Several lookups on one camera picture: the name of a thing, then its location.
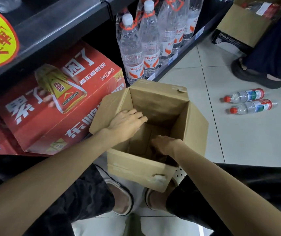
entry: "open cardboard box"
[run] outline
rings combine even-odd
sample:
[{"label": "open cardboard box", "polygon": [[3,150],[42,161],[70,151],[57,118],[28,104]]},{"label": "open cardboard box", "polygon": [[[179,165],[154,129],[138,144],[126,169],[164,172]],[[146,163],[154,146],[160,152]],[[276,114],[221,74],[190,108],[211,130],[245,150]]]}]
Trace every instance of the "open cardboard box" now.
[{"label": "open cardboard box", "polygon": [[241,55],[249,54],[272,21],[242,7],[245,3],[263,1],[281,5],[281,0],[234,0],[213,36],[213,43],[223,49]]},{"label": "open cardboard box", "polygon": [[141,111],[148,122],[130,140],[107,151],[108,171],[164,192],[178,165],[169,156],[155,154],[150,140],[156,135],[179,138],[204,156],[208,122],[189,101],[185,87],[141,79],[127,89],[105,96],[89,131],[95,134],[109,126],[117,113],[133,108]]}]

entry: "forearm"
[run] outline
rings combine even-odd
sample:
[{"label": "forearm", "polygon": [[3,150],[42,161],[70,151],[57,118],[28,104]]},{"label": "forearm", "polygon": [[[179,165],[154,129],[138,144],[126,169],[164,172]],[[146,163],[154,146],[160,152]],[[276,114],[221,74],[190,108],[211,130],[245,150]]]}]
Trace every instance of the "forearm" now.
[{"label": "forearm", "polygon": [[107,129],[0,185],[0,236],[22,235],[115,139]]},{"label": "forearm", "polygon": [[171,154],[233,235],[281,235],[281,212],[268,201],[185,144]]}]

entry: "red cardboard box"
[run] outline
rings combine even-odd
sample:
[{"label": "red cardboard box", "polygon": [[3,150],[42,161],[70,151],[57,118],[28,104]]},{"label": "red cardboard box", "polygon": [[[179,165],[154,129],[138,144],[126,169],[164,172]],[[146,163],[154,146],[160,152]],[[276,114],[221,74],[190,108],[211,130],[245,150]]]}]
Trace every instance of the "red cardboard box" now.
[{"label": "red cardboard box", "polygon": [[2,95],[0,115],[25,152],[54,155],[83,139],[102,98],[124,88],[121,68],[80,41]]}]

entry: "black pants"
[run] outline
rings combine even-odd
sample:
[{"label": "black pants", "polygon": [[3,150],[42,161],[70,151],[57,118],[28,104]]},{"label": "black pants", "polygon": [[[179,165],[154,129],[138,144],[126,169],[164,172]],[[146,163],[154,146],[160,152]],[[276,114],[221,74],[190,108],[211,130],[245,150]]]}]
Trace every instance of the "black pants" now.
[{"label": "black pants", "polygon": [[[23,172],[43,157],[0,156],[0,184]],[[281,168],[217,164],[281,211]],[[71,223],[109,212],[114,197],[92,164],[27,230],[25,235],[73,236]],[[231,235],[189,177],[170,194],[167,210],[179,218]]]},{"label": "black pants", "polygon": [[281,18],[265,33],[253,52],[244,58],[243,64],[259,73],[281,79]]}]

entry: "cardboard box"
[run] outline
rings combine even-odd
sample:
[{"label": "cardboard box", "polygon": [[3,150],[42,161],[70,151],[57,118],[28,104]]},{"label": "cardboard box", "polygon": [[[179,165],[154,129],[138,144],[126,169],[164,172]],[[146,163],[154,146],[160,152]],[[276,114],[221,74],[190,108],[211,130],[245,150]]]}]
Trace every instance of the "cardboard box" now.
[{"label": "cardboard box", "polygon": [[108,171],[164,192],[178,166],[172,160],[169,164],[159,162],[151,150],[150,139],[156,135],[179,138],[204,155],[208,122],[189,101],[185,87],[140,79],[131,87],[102,99],[90,132],[95,134],[107,127],[117,113],[133,108],[141,111],[148,122],[133,138],[107,151]]},{"label": "cardboard box", "polygon": [[25,152],[54,155],[83,139],[101,99],[124,88],[121,68],[80,41],[2,95],[0,116]]},{"label": "cardboard box", "polygon": [[253,1],[281,4],[281,0],[234,0],[218,25],[212,43],[238,56],[251,53],[272,24],[270,19],[242,7]]}]

